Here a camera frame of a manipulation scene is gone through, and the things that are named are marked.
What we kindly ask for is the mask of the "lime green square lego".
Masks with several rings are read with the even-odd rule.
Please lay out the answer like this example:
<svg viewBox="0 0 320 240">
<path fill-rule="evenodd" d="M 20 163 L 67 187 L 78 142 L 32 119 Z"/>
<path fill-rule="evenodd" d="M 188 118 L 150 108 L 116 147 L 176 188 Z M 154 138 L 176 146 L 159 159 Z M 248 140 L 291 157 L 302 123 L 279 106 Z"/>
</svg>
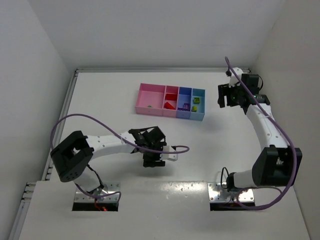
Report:
<svg viewBox="0 0 320 240">
<path fill-rule="evenodd" d="M 193 99 L 193 103 L 194 103 L 194 104 L 199 104 L 199 103 L 200 103 L 200 98 L 199 98 L 199 97 L 195 97 L 195 98 Z"/>
</svg>

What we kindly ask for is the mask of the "red sloped lego brick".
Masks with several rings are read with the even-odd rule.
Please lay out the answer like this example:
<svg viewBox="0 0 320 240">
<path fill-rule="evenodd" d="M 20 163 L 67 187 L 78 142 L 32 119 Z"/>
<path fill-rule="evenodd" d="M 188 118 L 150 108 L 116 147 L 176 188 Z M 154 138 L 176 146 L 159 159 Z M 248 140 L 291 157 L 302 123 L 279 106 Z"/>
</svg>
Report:
<svg viewBox="0 0 320 240">
<path fill-rule="evenodd" d="M 176 107 L 173 104 L 171 104 L 169 101 L 164 102 L 163 108 L 166 110 L 176 110 Z"/>
</svg>

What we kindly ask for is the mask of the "purple rectangular lego brick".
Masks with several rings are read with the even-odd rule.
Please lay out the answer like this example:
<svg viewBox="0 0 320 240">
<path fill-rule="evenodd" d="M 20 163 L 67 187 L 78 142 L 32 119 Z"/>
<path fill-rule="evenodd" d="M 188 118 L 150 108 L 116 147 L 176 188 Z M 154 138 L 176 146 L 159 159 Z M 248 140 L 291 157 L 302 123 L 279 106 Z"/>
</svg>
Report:
<svg viewBox="0 0 320 240">
<path fill-rule="evenodd" d="M 190 111 L 190 104 L 189 103 L 184 103 L 182 107 L 183 111 Z"/>
</svg>

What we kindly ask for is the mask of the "red rectangular lego brick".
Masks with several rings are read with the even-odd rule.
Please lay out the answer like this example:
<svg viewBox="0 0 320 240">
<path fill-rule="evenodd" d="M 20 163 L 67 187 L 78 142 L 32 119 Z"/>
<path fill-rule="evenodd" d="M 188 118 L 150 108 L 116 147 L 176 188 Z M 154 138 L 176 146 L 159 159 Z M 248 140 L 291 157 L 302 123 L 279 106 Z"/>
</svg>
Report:
<svg viewBox="0 0 320 240">
<path fill-rule="evenodd" d="M 177 99 L 178 99 L 178 95 L 177 94 L 167 93 L 165 95 L 165 100 L 166 101 L 177 101 Z"/>
</svg>

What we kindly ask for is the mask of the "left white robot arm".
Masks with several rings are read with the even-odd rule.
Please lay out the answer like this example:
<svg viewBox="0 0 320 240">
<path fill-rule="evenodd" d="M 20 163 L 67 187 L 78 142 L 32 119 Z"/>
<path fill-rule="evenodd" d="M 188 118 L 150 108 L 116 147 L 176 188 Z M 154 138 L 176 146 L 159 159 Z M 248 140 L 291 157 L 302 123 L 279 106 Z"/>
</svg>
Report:
<svg viewBox="0 0 320 240">
<path fill-rule="evenodd" d="M 143 166 L 163 167 L 167 152 L 171 150 L 159 127 L 130 129 L 119 136 L 84 135 L 74 131 L 50 153 L 51 159 L 63 183 L 74 182 L 92 194 L 103 189 L 98 173 L 90 167 L 90 161 L 108 155 L 141 153 Z"/>
</svg>

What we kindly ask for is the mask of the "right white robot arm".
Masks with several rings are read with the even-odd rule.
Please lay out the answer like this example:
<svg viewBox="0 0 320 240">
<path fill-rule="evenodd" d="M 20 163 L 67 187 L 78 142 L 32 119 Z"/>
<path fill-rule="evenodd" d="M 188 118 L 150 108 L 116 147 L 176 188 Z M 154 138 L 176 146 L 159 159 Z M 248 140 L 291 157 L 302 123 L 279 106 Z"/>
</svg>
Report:
<svg viewBox="0 0 320 240">
<path fill-rule="evenodd" d="M 241 72 L 241 82 L 228 70 L 227 84 L 218 86 L 218 104 L 239 106 L 250 120 L 257 135 L 261 153 L 252 168 L 243 172 L 232 172 L 226 179 L 226 189 L 235 192 L 248 187 L 285 187 L 295 183 L 303 157 L 296 148 L 293 154 L 290 143 L 272 123 L 271 105 L 265 94 L 260 94 L 259 75 Z"/>
</svg>

